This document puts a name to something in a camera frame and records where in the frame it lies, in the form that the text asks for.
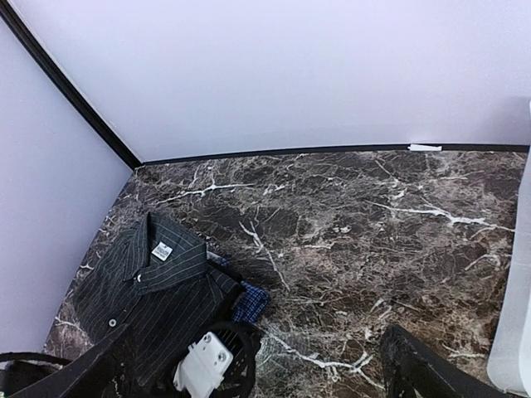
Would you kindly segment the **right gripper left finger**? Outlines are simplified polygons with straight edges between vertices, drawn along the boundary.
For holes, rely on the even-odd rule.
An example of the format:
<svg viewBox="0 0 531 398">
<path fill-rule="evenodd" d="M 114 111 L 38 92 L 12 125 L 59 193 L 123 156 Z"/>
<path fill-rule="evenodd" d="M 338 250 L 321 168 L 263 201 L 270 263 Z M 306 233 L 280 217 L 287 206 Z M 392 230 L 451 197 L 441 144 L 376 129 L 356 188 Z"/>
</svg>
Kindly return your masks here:
<svg viewBox="0 0 531 398">
<path fill-rule="evenodd" d="M 7 354 L 9 397 L 131 397 L 133 336 L 125 324 L 75 360 L 38 352 Z"/>
</svg>

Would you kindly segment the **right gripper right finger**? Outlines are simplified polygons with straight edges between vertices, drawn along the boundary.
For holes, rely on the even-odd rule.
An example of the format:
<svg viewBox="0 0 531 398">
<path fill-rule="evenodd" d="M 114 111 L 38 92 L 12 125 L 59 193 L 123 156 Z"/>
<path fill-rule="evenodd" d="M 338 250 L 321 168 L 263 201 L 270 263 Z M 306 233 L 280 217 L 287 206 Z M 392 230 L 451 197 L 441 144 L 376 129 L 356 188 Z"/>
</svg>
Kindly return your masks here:
<svg viewBox="0 0 531 398">
<path fill-rule="evenodd" d="M 461 371 L 405 328 L 389 325 L 380 342 L 387 397 L 505 397 Z"/>
</svg>

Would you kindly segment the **black pinstriped long sleeve shirt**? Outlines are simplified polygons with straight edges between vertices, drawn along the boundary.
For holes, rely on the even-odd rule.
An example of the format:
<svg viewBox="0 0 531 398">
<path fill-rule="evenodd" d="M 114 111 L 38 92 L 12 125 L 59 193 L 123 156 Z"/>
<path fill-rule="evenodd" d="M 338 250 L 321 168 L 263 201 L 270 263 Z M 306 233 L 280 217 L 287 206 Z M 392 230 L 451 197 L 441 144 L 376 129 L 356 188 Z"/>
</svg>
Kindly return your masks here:
<svg viewBox="0 0 531 398">
<path fill-rule="evenodd" d="M 114 240 L 71 302 L 93 343 L 123 324 L 132 328 L 135 377 L 151 387 L 208 325 L 206 243 L 149 212 Z"/>
</svg>

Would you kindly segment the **black button shirt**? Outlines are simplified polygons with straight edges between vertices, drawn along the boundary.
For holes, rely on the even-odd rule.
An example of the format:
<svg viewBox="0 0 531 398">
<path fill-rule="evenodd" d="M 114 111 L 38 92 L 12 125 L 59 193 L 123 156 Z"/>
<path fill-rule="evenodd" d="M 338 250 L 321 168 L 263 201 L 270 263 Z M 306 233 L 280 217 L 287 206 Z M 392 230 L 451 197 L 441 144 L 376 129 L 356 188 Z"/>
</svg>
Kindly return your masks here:
<svg viewBox="0 0 531 398">
<path fill-rule="evenodd" d="M 246 292 L 240 273 L 229 269 L 222 258 L 207 259 L 207 282 L 212 291 L 214 305 L 208 325 L 220 321 L 229 321 L 233 309 Z"/>
</svg>

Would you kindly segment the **blue checkered shirt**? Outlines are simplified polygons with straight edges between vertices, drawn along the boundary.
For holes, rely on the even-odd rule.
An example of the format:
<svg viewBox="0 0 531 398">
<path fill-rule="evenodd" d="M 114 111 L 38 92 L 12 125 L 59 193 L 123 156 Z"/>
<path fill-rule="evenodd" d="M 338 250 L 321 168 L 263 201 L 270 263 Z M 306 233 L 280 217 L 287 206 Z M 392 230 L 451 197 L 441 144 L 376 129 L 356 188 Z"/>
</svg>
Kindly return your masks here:
<svg viewBox="0 0 531 398">
<path fill-rule="evenodd" d="M 208 251 L 207 260 L 211 266 L 220 269 L 239 282 L 244 289 L 232 305 L 231 320 L 234 322 L 257 323 L 270 302 L 270 295 L 264 289 L 247 283 L 238 272 L 229 268 L 228 260 L 220 255 Z"/>
</svg>

